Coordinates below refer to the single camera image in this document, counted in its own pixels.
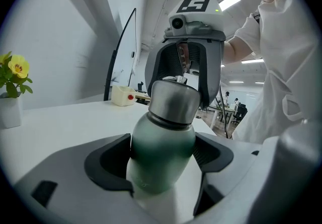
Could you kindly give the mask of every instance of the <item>white flower pot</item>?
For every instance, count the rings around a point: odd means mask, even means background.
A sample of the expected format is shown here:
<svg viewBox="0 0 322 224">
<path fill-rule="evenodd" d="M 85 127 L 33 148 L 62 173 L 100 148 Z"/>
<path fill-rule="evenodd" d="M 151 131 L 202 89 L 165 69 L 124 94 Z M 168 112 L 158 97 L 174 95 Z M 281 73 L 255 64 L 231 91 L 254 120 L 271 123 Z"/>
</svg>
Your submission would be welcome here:
<svg viewBox="0 0 322 224">
<path fill-rule="evenodd" d="M 7 93 L 0 96 L 0 121 L 5 128 L 20 126 L 22 120 L 22 100 L 19 97 L 7 98 Z"/>
</svg>

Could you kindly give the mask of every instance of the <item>potted plant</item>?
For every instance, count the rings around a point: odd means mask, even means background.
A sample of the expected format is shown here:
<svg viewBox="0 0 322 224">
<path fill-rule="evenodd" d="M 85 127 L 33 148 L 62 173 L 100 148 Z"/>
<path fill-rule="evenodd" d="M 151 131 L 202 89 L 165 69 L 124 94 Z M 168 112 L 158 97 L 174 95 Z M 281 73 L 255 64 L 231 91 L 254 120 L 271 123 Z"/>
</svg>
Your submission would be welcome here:
<svg viewBox="0 0 322 224">
<path fill-rule="evenodd" d="M 0 55 L 0 88 L 6 86 L 6 93 L 0 95 L 1 122 L 6 128 L 21 125 L 22 101 L 21 94 L 32 89 L 25 84 L 32 83 L 28 78 L 29 63 L 20 55 Z"/>
</svg>

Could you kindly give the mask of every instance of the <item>stainless steel bottle cap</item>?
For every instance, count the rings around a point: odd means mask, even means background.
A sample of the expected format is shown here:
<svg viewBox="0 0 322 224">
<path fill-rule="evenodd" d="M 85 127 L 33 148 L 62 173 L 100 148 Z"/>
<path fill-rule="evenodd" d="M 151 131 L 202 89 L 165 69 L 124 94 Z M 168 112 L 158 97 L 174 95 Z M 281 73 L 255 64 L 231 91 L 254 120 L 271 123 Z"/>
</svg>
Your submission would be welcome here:
<svg viewBox="0 0 322 224">
<path fill-rule="evenodd" d="M 178 124 L 191 124 L 199 108 L 200 93 L 174 81 L 156 81 L 152 86 L 149 111 Z"/>
</svg>

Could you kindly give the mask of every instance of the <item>white box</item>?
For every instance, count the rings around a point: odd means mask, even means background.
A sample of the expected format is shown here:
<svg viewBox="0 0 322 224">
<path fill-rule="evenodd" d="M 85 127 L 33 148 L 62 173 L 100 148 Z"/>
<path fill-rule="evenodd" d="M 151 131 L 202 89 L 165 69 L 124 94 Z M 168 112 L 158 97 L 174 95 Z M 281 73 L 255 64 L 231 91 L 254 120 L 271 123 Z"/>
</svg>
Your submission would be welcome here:
<svg viewBox="0 0 322 224">
<path fill-rule="evenodd" d="M 127 86 L 112 86 L 111 101 L 117 106 L 133 105 L 135 102 L 136 91 Z"/>
</svg>

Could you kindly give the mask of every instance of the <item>office chair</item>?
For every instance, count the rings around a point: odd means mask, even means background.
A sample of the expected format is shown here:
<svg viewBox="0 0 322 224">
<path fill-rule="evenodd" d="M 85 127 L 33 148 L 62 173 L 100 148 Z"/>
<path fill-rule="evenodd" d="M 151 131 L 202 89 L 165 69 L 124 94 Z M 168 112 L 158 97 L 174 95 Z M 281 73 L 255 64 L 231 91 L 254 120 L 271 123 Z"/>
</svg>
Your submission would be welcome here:
<svg viewBox="0 0 322 224">
<path fill-rule="evenodd" d="M 233 120 L 232 123 L 240 123 L 247 113 L 247 108 L 242 105 L 238 106 L 236 114 L 233 116 L 236 120 Z"/>
</svg>

